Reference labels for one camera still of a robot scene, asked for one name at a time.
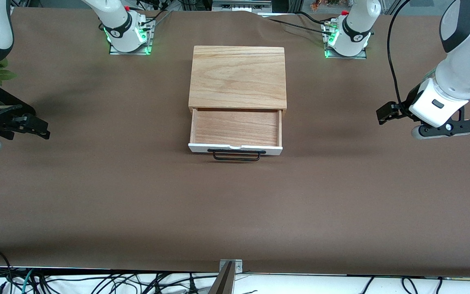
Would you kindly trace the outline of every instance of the mounting plate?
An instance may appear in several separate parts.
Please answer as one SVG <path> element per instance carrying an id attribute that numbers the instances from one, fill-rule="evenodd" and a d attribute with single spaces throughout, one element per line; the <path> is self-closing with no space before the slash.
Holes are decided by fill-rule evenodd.
<path id="1" fill-rule="evenodd" d="M 110 44 L 110 55 L 150 55 L 151 54 L 151 47 L 153 46 L 153 32 L 155 31 L 155 20 L 149 22 L 145 25 L 147 30 L 144 32 L 146 34 L 146 42 L 139 46 L 134 51 L 131 52 L 121 52 L 117 50 L 112 44 Z"/>
<path id="2" fill-rule="evenodd" d="M 235 273 L 242 274 L 242 259 L 221 259 L 219 264 L 219 272 L 228 262 L 235 262 Z"/>
<path id="3" fill-rule="evenodd" d="M 330 22 L 327 22 L 327 24 L 321 24 L 320 28 L 322 29 L 322 31 L 334 32 L 335 28 L 334 26 L 331 25 L 332 23 L 334 24 L 333 19 Z M 340 59 L 366 59 L 367 58 L 365 48 L 363 48 L 360 51 L 360 53 L 355 56 L 343 56 L 343 55 L 338 54 L 335 51 L 335 49 L 333 49 L 332 47 L 328 45 L 329 39 L 331 37 L 332 36 L 322 34 L 322 40 L 324 41 L 324 54 L 326 58 L 340 58 Z"/>

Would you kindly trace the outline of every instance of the black connector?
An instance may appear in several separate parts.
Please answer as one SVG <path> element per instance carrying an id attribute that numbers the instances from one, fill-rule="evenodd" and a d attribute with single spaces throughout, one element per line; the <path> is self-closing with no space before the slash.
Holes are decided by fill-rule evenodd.
<path id="1" fill-rule="evenodd" d="M 0 294 L 3 293 L 3 289 L 5 289 L 5 286 L 6 286 L 6 282 L 1 284 L 1 286 L 0 286 Z"/>
<path id="2" fill-rule="evenodd" d="M 195 281 L 193 280 L 193 276 L 190 272 L 190 291 L 188 292 L 188 294 L 198 294 L 198 293 L 199 293 L 199 290 L 195 286 Z"/>

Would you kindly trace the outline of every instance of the black drawer handle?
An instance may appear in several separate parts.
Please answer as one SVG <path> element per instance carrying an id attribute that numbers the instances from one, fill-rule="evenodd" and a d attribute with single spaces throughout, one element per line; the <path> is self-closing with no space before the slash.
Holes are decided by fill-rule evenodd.
<path id="1" fill-rule="evenodd" d="M 250 151 L 250 150 L 229 150 L 229 149 L 208 149 L 208 152 L 213 153 L 213 158 L 216 160 L 233 160 L 233 161 L 257 161 L 261 159 L 261 154 L 266 154 L 265 150 L 261 151 Z M 219 157 L 218 154 L 227 154 L 230 156 L 227 157 Z M 255 158 L 243 158 L 243 157 L 234 157 L 231 155 L 239 155 L 243 154 L 247 155 L 255 155 Z"/>

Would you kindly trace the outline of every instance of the open drawer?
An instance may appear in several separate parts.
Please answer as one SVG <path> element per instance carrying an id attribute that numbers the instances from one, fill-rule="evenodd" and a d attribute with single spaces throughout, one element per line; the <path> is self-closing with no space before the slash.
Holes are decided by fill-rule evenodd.
<path id="1" fill-rule="evenodd" d="M 193 108 L 192 152 L 282 152 L 282 110 Z"/>

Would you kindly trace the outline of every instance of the white drawer front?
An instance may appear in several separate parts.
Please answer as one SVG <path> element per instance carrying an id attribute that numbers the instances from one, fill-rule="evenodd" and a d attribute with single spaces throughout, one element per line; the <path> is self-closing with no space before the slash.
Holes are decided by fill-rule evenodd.
<path id="1" fill-rule="evenodd" d="M 207 153 L 208 149 L 225 149 L 225 150 L 240 150 L 240 151 L 266 151 L 267 156 L 279 156 L 282 152 L 282 147 L 277 146 L 248 146 L 242 145 L 240 147 L 234 147 L 230 145 L 221 144 L 198 144 L 188 143 L 188 147 L 192 152 Z"/>

